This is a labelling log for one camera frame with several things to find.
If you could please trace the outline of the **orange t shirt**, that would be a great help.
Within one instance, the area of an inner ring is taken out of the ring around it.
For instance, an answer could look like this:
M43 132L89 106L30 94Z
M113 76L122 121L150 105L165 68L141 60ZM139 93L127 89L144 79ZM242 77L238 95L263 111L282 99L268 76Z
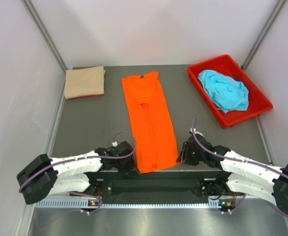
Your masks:
M122 79L133 136L137 168L145 174L177 166L177 140L159 73Z

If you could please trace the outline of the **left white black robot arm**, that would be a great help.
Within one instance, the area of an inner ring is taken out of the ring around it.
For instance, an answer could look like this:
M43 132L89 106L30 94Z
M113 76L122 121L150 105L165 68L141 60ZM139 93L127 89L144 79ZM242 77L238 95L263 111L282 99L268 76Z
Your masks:
M41 154L17 175L19 193L28 205L58 194L92 195L99 186L95 173L116 169L127 176L136 172L135 150L136 146L123 141L70 157Z

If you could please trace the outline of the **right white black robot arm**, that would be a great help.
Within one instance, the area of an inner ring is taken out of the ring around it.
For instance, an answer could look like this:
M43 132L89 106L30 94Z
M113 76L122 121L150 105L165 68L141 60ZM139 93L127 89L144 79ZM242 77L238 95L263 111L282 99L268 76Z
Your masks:
M184 142L179 163L197 166L203 162L220 170L212 183L218 195L248 194L267 201L288 216L288 164L270 166L243 157L224 146L213 146L199 132Z

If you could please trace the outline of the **blue t shirt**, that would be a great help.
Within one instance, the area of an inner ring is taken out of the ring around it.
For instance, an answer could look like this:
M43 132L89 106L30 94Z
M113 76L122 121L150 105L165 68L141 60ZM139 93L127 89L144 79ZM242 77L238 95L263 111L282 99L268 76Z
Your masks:
M223 113L244 112L249 107L249 90L243 82L215 70L203 70L198 80L211 101Z

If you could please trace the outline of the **folded red t shirt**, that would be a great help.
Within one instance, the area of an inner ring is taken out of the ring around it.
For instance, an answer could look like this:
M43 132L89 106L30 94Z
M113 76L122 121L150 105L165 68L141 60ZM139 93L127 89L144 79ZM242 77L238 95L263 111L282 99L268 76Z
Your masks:
M96 94L96 95L84 95L84 96L77 96L77 97L74 97L72 99L78 99L78 98L95 98L95 97L101 97L102 95L101 94Z

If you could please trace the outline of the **red plastic bin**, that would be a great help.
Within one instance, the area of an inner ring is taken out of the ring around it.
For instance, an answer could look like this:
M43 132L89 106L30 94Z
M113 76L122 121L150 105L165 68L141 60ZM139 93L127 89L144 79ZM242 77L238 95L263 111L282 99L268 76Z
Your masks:
M199 73L205 69L217 71L240 81L249 90L249 106L246 111L230 111L224 113L212 102L198 79ZM201 95L217 122L222 128L229 128L248 119L259 116L273 108L271 102L245 74L241 67L229 55L218 56L187 67L191 83Z

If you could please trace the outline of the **folded beige t shirt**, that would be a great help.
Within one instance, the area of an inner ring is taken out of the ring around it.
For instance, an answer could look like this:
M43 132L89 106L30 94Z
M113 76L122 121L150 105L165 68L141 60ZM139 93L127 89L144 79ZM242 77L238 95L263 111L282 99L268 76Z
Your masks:
M104 66L67 70L64 97L72 99L84 95L104 95Z

